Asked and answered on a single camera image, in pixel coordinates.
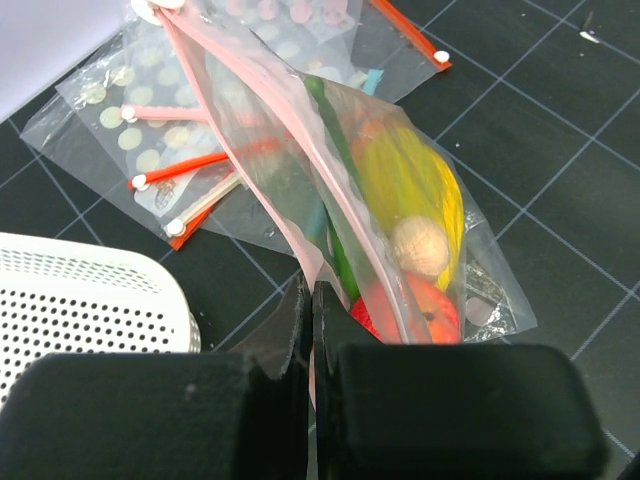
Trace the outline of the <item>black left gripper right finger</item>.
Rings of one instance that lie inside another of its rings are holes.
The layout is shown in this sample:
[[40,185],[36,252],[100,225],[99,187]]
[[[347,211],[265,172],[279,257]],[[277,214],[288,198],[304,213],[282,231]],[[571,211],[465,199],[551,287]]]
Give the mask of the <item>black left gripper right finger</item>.
[[322,479],[596,479],[609,449],[579,372],[545,345],[386,345],[312,297]]

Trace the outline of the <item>pink dotted zip bag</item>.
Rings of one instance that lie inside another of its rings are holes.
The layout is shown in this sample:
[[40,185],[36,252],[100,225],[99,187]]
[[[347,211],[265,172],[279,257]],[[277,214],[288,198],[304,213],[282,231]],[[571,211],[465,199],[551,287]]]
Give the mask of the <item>pink dotted zip bag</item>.
[[[360,1],[204,1],[201,8],[249,27],[304,72],[360,82],[350,60]],[[237,185],[228,161],[153,177],[221,149],[162,27],[132,17],[121,37],[59,92],[127,179],[125,205],[144,209],[161,225],[189,222],[213,194]]]

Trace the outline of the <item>orange maroon toy steak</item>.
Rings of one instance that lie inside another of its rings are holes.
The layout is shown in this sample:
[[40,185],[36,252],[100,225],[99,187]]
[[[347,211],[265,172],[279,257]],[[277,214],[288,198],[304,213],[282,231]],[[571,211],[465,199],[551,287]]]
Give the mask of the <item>orange maroon toy steak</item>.
[[409,286],[436,344],[461,342],[460,321],[449,297],[426,278],[406,273]]

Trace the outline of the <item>orange zipper clear bag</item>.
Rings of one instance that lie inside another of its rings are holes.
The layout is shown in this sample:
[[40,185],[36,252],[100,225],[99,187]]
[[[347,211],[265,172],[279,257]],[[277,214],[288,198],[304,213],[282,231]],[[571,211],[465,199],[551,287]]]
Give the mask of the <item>orange zipper clear bag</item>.
[[[131,1],[131,5],[141,19],[144,19],[150,24],[162,26],[164,28],[165,32],[169,36],[169,42],[173,51],[178,56],[181,66],[187,75],[189,82],[188,89],[191,89],[191,93],[196,93],[195,90],[193,90],[195,88],[195,84],[192,81],[193,78],[191,78],[193,75],[187,72],[188,68],[186,67],[189,67],[189,65],[184,64],[184,61],[186,61],[186,40],[179,37],[179,34],[182,32],[181,30],[176,29],[176,25],[172,22],[173,17],[179,16],[182,18],[182,16],[184,16],[180,12],[186,11],[185,5],[187,5],[187,7],[192,6],[190,4],[185,4],[185,2],[186,1],[158,1],[154,3],[152,1]],[[338,72],[338,70],[333,66],[325,65],[324,67],[314,71],[303,73],[323,77],[336,82],[334,81],[334,78],[329,78],[324,75],[324,73],[329,72],[329,70],[335,70]],[[184,120],[202,124],[209,123],[207,110],[200,106],[193,108],[178,108],[126,104],[122,106],[120,114],[127,122],[145,120],[151,124],[154,122],[162,123]],[[288,147],[290,144],[293,145],[291,142],[293,142],[293,137],[289,132],[287,132],[286,135],[282,133],[282,135],[278,137],[265,137],[263,135],[259,141],[255,140],[252,143],[250,142],[248,144],[241,145],[242,148],[236,150],[238,150],[239,153],[245,154],[245,156],[248,155],[250,160],[255,160],[260,155],[269,156],[271,153],[274,153],[274,155],[275,153],[280,154],[284,152],[285,146]],[[198,200],[194,203],[193,206],[187,209],[186,213],[180,215],[176,214],[177,216],[174,215],[175,218],[168,221],[167,225],[164,227],[167,235],[172,239],[170,243],[172,248],[175,250],[179,250],[184,245],[192,233],[197,230],[203,222],[205,222],[206,217],[211,211],[215,212],[216,208],[220,208],[217,205],[225,196],[228,195],[228,192],[238,186],[242,180],[246,180],[243,177],[243,174],[236,171],[235,165],[229,159],[224,148],[220,151],[210,152],[209,150],[206,151],[206,155],[174,161],[165,168],[150,170],[146,173],[143,173],[142,167],[138,167],[140,172],[133,176],[129,181],[130,189],[144,191],[149,189],[150,185],[168,183],[170,180],[174,180],[176,178],[178,180],[183,180],[183,177],[187,178],[191,174],[201,172],[206,173],[207,169],[213,169],[214,173],[218,170],[222,172],[218,175],[219,180],[217,180],[218,183],[216,186],[209,189],[208,193],[203,197],[203,200]],[[298,203],[294,206],[304,207],[299,213],[301,213],[301,219],[303,220],[300,229],[305,238],[309,242],[319,245],[318,248],[328,246],[329,250],[331,250],[333,244],[329,233],[330,222],[322,200],[317,197],[317,195],[311,195],[309,198],[306,198],[306,200],[298,200]]]

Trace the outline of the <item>pink zipper clear bag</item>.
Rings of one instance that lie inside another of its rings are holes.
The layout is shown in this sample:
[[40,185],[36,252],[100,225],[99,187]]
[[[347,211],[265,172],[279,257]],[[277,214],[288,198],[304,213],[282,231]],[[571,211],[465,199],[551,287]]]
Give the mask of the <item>pink zipper clear bag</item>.
[[126,120],[206,124],[216,142],[133,188],[228,163],[309,285],[329,283],[395,344],[479,342],[537,323],[449,161],[392,104],[296,69],[245,25],[191,1],[135,1],[167,36],[197,104]]

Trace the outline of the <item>yellow toy lemon slice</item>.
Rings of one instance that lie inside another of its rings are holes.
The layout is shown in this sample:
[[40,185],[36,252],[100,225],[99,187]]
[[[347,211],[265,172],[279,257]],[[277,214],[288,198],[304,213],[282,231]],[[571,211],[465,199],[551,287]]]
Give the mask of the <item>yellow toy lemon slice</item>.
[[361,192],[382,230],[389,235],[409,217],[422,216],[442,226],[442,181],[432,151],[410,127],[363,126],[352,143]]

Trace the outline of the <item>red toy strawberry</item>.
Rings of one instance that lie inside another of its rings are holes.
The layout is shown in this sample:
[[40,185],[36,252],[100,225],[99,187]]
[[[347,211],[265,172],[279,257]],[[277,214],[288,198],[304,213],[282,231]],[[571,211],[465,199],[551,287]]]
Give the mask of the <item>red toy strawberry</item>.
[[359,298],[353,305],[351,316],[376,339],[383,343],[399,344],[401,338],[395,316],[385,293]]

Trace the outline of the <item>white perforated plastic basket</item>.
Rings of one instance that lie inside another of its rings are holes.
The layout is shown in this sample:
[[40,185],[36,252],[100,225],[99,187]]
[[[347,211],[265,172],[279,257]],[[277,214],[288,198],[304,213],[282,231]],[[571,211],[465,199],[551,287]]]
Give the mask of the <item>white perforated plastic basket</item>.
[[198,353],[186,296],[136,252],[1,236],[1,398],[49,354]]

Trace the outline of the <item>black cutting mat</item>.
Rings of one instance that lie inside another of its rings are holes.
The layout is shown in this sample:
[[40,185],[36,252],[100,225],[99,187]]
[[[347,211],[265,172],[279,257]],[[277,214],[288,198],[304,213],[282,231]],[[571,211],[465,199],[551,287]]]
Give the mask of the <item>black cutting mat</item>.
[[[401,1],[452,68],[402,101],[449,151],[537,317],[521,343],[575,361],[601,416],[610,475],[639,449],[639,5]],[[168,245],[20,139],[99,30],[1,27],[1,227],[140,252],[180,282],[206,349],[277,306],[289,257],[201,232]]]

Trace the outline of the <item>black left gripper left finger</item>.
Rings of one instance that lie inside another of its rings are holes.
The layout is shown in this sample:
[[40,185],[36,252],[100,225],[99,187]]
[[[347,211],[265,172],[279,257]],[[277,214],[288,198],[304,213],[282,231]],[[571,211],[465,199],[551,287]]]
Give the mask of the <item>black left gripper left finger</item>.
[[303,479],[311,295],[295,277],[227,351],[56,354],[1,413],[5,479]]

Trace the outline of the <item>yellow toy banana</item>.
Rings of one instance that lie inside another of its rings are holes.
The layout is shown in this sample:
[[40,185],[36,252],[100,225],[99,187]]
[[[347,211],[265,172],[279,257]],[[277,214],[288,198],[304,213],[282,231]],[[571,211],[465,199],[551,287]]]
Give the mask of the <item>yellow toy banana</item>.
[[450,251],[449,264],[439,276],[436,285],[442,291],[446,291],[452,284],[460,263],[465,232],[464,202],[459,183],[449,164],[435,150],[432,151],[432,158],[442,181],[440,188],[444,221],[442,228],[448,235]]

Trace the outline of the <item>beige toy egg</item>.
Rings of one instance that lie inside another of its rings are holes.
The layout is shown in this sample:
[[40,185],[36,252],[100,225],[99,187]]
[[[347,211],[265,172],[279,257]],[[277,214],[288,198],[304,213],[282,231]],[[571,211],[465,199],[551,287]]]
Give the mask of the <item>beige toy egg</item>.
[[404,270],[435,279],[449,264],[449,238],[429,218],[413,216],[402,220],[391,232],[390,240]]

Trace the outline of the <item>green toy chili pepper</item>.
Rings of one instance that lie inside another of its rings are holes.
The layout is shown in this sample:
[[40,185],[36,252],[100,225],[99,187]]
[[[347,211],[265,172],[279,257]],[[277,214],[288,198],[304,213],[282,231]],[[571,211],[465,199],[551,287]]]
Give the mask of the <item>green toy chili pepper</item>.
[[[337,151],[336,158],[339,160],[339,163],[337,163],[337,165],[341,168],[341,171],[338,173],[337,177],[339,178],[339,182],[343,186],[346,186],[349,182],[348,169],[349,167],[354,166],[353,158],[349,153],[347,140],[342,131],[338,115],[334,107],[331,105],[331,102],[327,98],[325,90],[325,79],[309,74],[304,79],[304,84],[310,95],[317,103],[319,115]],[[350,303],[353,304],[360,298],[356,279],[344,252],[344,247],[332,223],[329,223],[329,233],[334,247],[336,273],[341,281],[343,290],[350,300]]]

